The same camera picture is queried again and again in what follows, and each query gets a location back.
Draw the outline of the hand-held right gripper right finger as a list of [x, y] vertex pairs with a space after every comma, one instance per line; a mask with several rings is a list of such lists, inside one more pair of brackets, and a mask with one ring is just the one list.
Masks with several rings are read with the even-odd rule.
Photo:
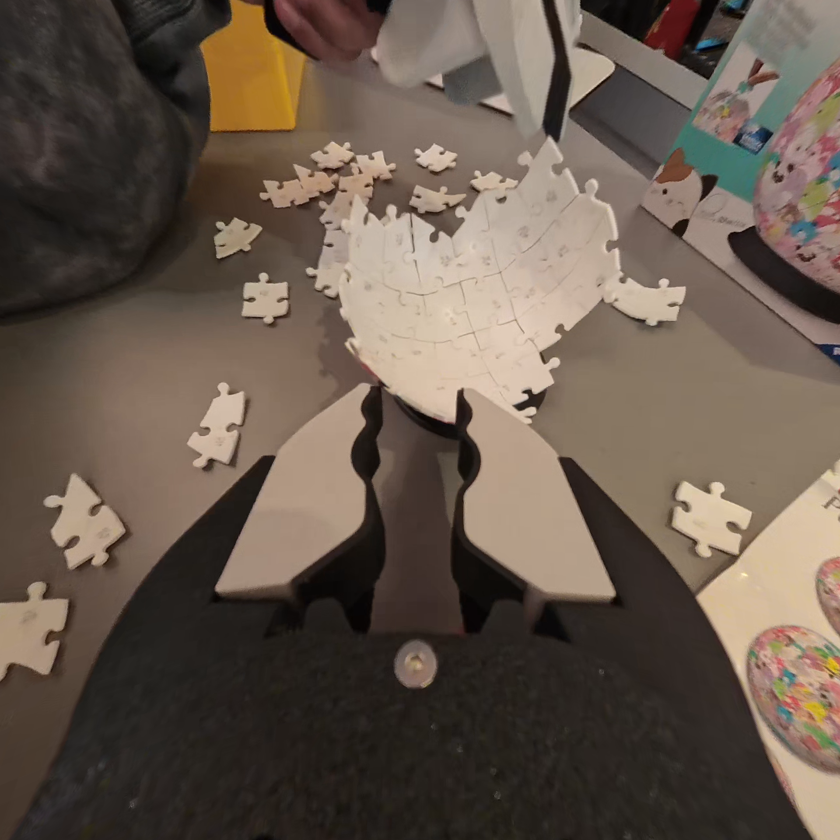
[[561, 459], [532, 428], [471, 388], [456, 400], [451, 574], [464, 631], [498, 602], [610, 604], [616, 588]]

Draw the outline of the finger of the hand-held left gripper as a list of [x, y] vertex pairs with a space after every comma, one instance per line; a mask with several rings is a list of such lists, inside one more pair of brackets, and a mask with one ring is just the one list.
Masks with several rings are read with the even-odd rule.
[[471, 1], [393, 1], [375, 45], [383, 77], [414, 88], [441, 77], [455, 104], [500, 94], [501, 84]]
[[571, 109], [579, 1], [474, 1], [478, 28], [520, 131], [559, 142]]

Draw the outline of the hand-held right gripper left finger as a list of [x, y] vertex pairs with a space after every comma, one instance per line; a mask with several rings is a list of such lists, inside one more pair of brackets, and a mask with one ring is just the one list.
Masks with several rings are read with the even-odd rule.
[[278, 602], [302, 617], [333, 599], [370, 630], [385, 566], [373, 478], [381, 464], [382, 389], [358, 385], [277, 451], [215, 585], [223, 600]]

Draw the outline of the black round ball stand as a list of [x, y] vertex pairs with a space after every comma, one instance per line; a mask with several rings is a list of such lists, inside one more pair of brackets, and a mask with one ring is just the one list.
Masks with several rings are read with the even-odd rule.
[[[531, 417], [540, 409], [546, 396], [546, 392], [534, 393], [530, 390], [525, 391], [526, 396], [520, 403], [510, 406], [516, 412], [522, 415], [525, 419], [530, 420]], [[395, 404], [403, 411], [403, 413], [411, 418], [417, 426], [427, 430], [428, 432], [437, 435], [438, 437], [456, 440], [458, 437], [458, 429], [454, 423], [447, 423], [436, 419], [433, 416], [426, 415], [417, 409], [408, 405], [401, 397], [393, 395]]]

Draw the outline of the white puzzle ball shell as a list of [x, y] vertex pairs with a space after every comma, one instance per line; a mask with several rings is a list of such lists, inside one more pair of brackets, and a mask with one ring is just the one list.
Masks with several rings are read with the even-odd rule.
[[530, 423], [523, 407], [553, 384], [546, 355], [623, 277], [611, 204], [579, 185], [546, 140], [504, 196], [457, 206], [460, 226], [438, 231], [419, 213], [378, 218], [356, 197], [342, 223], [339, 279], [346, 345], [397, 400], [453, 424], [471, 389]]

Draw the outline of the person's left forearm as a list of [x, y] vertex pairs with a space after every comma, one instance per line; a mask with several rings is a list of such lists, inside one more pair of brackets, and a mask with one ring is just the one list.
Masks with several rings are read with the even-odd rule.
[[1, 3], [1, 314], [131, 278], [209, 134], [201, 47], [230, 2]]

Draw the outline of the joined white puzzle piece pair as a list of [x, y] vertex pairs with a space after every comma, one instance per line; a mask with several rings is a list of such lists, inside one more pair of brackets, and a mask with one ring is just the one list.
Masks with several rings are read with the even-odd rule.
[[245, 392], [231, 392], [225, 382], [217, 384], [217, 395], [199, 424], [206, 432], [194, 432], [187, 441], [187, 446], [196, 453], [192, 462], [194, 467], [205, 469], [211, 462], [231, 465], [237, 452], [246, 408]]

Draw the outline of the pile of white puzzle pieces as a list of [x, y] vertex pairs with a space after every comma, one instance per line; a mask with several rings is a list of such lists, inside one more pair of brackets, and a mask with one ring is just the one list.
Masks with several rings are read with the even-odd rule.
[[[440, 174], [456, 167], [457, 153], [445, 150], [437, 143], [425, 150], [415, 149], [414, 155], [416, 164], [430, 173]], [[318, 199], [321, 209], [319, 220], [325, 228], [325, 235], [318, 267], [307, 268], [307, 275], [314, 280], [316, 291], [335, 299], [339, 296], [339, 278], [347, 261], [348, 240], [342, 223], [350, 217], [355, 198], [367, 206], [373, 197], [375, 184], [390, 181], [396, 164], [389, 163], [382, 150], [372, 154], [355, 154], [349, 142], [338, 144], [331, 141], [310, 157], [317, 167], [315, 171], [294, 164], [294, 179], [286, 182], [264, 180], [259, 198], [276, 209], [299, 207]], [[518, 185], [518, 181], [494, 171], [486, 174], [475, 171], [469, 184], [477, 193], [504, 197]], [[422, 194], [421, 187], [417, 186], [409, 205], [420, 214], [438, 214], [463, 200], [463, 197], [456, 196], [445, 198], [444, 193], [445, 189], [440, 187]]]

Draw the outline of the teal puzzle ball box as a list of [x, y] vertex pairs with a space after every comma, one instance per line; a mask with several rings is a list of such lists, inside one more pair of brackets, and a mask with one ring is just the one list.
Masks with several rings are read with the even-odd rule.
[[839, 2], [755, 2], [642, 208], [839, 362]]

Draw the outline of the person's left hand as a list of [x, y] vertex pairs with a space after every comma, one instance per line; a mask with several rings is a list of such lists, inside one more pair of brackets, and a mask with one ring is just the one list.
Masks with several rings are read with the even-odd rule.
[[271, 5], [295, 46], [331, 64], [352, 62], [374, 47], [385, 21], [365, 1], [274, 1]]

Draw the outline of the yellow box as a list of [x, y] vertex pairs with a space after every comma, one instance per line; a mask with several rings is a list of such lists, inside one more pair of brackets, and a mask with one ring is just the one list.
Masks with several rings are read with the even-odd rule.
[[228, 26], [202, 46], [211, 132], [290, 132], [298, 122], [307, 58], [265, 26], [263, 7], [233, 1]]

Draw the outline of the white flat board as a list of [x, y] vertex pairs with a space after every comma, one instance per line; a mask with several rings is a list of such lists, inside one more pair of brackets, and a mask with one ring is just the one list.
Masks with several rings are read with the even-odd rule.
[[[615, 70], [615, 64], [610, 59], [583, 47], [574, 48], [570, 66], [573, 77], [569, 97], [570, 110], [603, 84]], [[444, 88], [443, 78], [440, 75], [427, 79], [426, 84], [442, 90]], [[504, 94], [486, 98], [480, 104], [508, 116], [512, 116], [513, 113]]]

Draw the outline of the red object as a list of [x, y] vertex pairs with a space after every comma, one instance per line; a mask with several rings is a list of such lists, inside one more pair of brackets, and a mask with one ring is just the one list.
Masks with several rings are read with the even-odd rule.
[[667, 1], [644, 37], [644, 45], [678, 60], [700, 11], [701, 1]]

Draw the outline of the white instruction leaflet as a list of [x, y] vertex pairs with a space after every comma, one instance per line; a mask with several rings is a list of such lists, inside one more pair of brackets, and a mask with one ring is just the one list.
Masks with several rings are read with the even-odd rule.
[[812, 838], [839, 838], [838, 462], [698, 597]]

